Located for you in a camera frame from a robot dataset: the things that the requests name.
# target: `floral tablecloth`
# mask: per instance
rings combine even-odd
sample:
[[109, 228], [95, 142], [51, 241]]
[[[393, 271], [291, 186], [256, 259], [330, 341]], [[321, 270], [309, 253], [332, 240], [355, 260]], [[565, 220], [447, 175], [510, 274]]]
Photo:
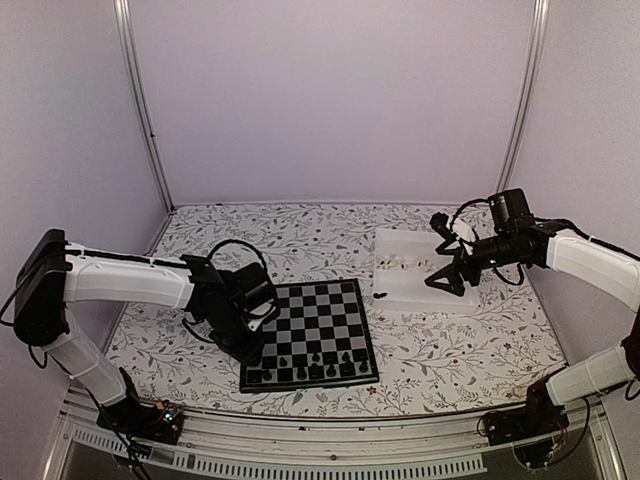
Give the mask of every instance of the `floral tablecloth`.
[[[240, 365], [189, 335], [184, 313], [129, 304], [108, 357], [124, 367], [141, 396], [192, 407], [308, 417], [387, 417], [464, 411], [523, 400], [526, 387], [565, 359], [528, 281], [509, 286], [492, 273], [478, 287], [473, 315], [402, 313], [371, 307], [374, 231], [429, 231], [436, 211], [415, 205], [212, 205], [182, 207], [157, 256], [206, 254], [220, 240], [246, 240], [267, 258], [275, 283], [358, 278], [380, 369], [370, 386], [241, 394]], [[487, 209], [462, 218], [492, 233]], [[215, 257], [220, 268], [253, 261], [241, 247]], [[504, 269], [515, 280], [514, 271]]]

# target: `ventilation grille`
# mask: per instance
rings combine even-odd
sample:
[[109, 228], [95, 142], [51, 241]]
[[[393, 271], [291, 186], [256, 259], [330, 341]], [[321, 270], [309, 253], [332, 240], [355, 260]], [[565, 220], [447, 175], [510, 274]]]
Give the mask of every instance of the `ventilation grille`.
[[[74, 440], [115, 455], [126, 456], [127, 454], [116, 436], [108, 432], [97, 432], [90, 428], [76, 426]], [[332, 468], [241, 463], [214, 459], [205, 455], [176, 452], [173, 464], [158, 463], [158, 465], [230, 480], [419, 480], [456, 478], [487, 471], [480, 454], [405, 465]]]

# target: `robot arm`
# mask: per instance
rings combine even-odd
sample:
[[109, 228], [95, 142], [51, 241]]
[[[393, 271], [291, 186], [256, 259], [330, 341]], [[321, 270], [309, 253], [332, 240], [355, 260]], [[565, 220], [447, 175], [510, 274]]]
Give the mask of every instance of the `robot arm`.
[[[537, 265], [570, 274], [603, 290], [638, 313], [640, 262], [637, 257], [614, 251], [604, 242], [585, 238], [566, 220], [540, 220], [529, 211], [522, 190], [509, 190], [488, 199], [496, 235], [470, 241], [444, 214], [431, 225], [445, 242], [438, 253], [453, 261], [425, 280], [426, 285], [455, 295], [464, 294], [464, 282], [477, 286], [482, 270], [508, 264]], [[460, 246], [447, 249], [454, 243]], [[573, 400], [610, 389], [640, 376], [640, 316], [631, 334], [576, 365], [538, 380], [527, 391], [521, 409], [490, 412], [484, 417], [491, 444], [511, 442], [568, 426], [564, 406]]]
[[50, 355], [101, 406], [98, 424], [122, 433], [176, 443], [180, 409], [167, 401], [143, 406], [133, 383], [82, 332], [67, 304], [86, 300], [143, 302], [183, 309], [207, 321], [209, 338], [242, 363], [264, 343], [259, 326], [278, 315], [266, 264], [217, 270], [208, 257], [151, 258], [90, 250], [47, 232], [17, 278], [13, 328], [30, 347]]

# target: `floral pattern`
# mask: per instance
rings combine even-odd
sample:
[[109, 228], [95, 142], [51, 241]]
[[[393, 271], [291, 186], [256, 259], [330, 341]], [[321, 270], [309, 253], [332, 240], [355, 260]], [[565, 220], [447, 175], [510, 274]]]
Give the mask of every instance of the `floral pattern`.
[[[521, 286], [483, 273], [473, 315], [409, 313], [371, 307], [374, 232], [378, 227], [430, 230], [451, 207], [415, 205], [213, 205], [174, 214], [156, 255], [206, 254], [226, 238], [264, 252], [275, 283], [356, 277], [365, 301], [380, 383], [335, 389], [241, 394], [240, 365], [180, 325], [184, 313], [129, 304], [108, 356], [131, 375], [138, 392], [185, 405], [268, 415], [388, 417], [438, 414], [523, 400], [526, 387], [564, 365], [552, 328], [528, 280]], [[484, 207], [462, 218], [492, 233]], [[220, 268], [253, 261], [229, 246]], [[504, 274], [515, 280], [509, 268]]]

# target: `white 3d printed part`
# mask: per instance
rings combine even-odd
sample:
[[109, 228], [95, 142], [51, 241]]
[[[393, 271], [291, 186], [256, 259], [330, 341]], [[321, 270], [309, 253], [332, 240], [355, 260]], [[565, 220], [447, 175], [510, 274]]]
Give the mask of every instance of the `white 3d printed part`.
[[442, 312], [460, 315], [475, 313], [480, 307], [475, 288], [462, 297], [427, 287], [424, 279], [451, 262], [438, 255], [442, 239], [435, 233], [408, 230], [376, 230], [373, 292], [374, 308], [408, 312]]

